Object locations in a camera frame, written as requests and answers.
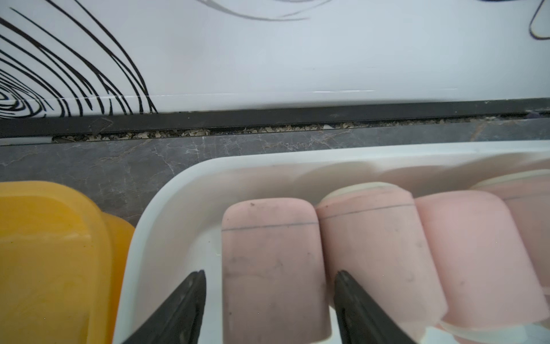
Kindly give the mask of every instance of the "white plastic tray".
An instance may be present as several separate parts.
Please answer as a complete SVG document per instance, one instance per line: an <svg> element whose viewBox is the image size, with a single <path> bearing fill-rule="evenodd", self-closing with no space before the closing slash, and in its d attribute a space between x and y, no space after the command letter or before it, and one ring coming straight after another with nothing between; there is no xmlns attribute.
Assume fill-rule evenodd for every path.
<svg viewBox="0 0 550 344"><path fill-rule="evenodd" d="M200 269L206 272L207 296L199 343L222 342L220 226L223 212L234 203L296 197L316 204L335 189L372 181L394 183L422 196L537 168L550 168L550 141L352 148L199 163L168 182L137 224L113 343L124 341L189 273ZM340 343L334 313L331 316L333 336L327 342ZM454 342L436 331L428 332L428 342Z"/></svg>

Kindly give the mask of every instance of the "black metal strip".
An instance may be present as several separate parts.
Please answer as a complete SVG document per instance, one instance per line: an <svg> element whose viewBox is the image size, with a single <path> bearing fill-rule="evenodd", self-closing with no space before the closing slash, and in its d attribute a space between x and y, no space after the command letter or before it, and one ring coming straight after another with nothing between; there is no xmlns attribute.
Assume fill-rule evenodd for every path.
<svg viewBox="0 0 550 344"><path fill-rule="evenodd" d="M151 130L489 116L523 114L531 111L549 112L550 98L177 112L128 116L0 119L0 137L97 135Z"/></svg>

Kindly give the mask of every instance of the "yellow plastic container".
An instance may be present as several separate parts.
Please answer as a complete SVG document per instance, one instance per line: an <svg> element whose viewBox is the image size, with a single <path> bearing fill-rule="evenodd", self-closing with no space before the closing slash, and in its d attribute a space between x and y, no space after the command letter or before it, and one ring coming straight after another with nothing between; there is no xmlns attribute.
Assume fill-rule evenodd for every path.
<svg viewBox="0 0 550 344"><path fill-rule="evenodd" d="M110 343L133 233L71 188L0 183L0 343Z"/></svg>

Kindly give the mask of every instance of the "marble countertop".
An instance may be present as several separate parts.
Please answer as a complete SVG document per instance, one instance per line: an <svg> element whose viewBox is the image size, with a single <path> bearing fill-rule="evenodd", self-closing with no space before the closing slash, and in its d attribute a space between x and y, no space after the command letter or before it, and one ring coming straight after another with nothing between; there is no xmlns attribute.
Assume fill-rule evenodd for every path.
<svg viewBox="0 0 550 344"><path fill-rule="evenodd" d="M0 147L0 181L67 185L136 225L176 174L222 156L366 146L550 139L550 118Z"/></svg>

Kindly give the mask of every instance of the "black line drawing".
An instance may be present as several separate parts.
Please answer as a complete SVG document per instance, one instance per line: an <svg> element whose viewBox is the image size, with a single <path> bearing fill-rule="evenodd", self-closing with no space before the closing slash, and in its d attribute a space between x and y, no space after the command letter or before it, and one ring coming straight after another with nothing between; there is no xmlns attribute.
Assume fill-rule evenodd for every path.
<svg viewBox="0 0 550 344"><path fill-rule="evenodd" d="M71 40L88 40L86 54L93 52L108 65L94 65L91 57L66 44L47 25L10 7L13 20L25 29L0 17L0 29L7 29L0 31L0 118L157 112L134 61L103 24L78 0L73 1L81 16L97 27L86 27L52 0L43 1L67 26ZM51 23L52 19L42 21ZM97 32L108 39L101 41ZM108 76L113 68L122 74Z"/></svg>
<svg viewBox="0 0 550 344"><path fill-rule="evenodd" d="M301 4L301 3L313 3L313 2L315 2L315 4L312 4L312 5L307 6L305 8L301 8L299 10L292 9L291 12L288 12L288 13L285 13L285 14L282 14L282 15L277 15L277 16L274 16L274 17L258 17L258 16L254 16L254 15L239 13L237 11L234 11L234 10L220 4L219 0L218 1L216 1L216 0L197 0L197 1L204 4L204 5L207 5L210 8L218 10L220 12L227 13L227 14L230 14L230 15L234 15L235 17L240 17L240 18L244 18L244 19L262 20L262 21L298 21L298 20L307 20L309 18L308 17L293 18L293 17L298 15L298 14L302 14L304 12L310 11L314 8L320 7L320 6L330 2L332 0L321 0L321 1L319 1L319 0L272 0L272 1L275 1L275 2L283 2L283 3L289 3L289 4Z"/></svg>
<svg viewBox="0 0 550 344"><path fill-rule="evenodd" d="M504 1L515 1L515 0L481 0L481 1L486 1L486 2L504 2ZM533 32L533 22L534 22L535 19L537 18L537 15L538 15L539 11L541 10L541 7L542 7L542 5L545 3L545 1L546 1L546 0L541 0L541 3L538 5L537 10L536 10L535 13L533 14L533 17L531 18L531 21L529 22L529 35L531 35L531 37L533 37L534 39L539 40L539 41L550 40L550 37L538 36L538 35L536 35L536 34Z"/></svg>

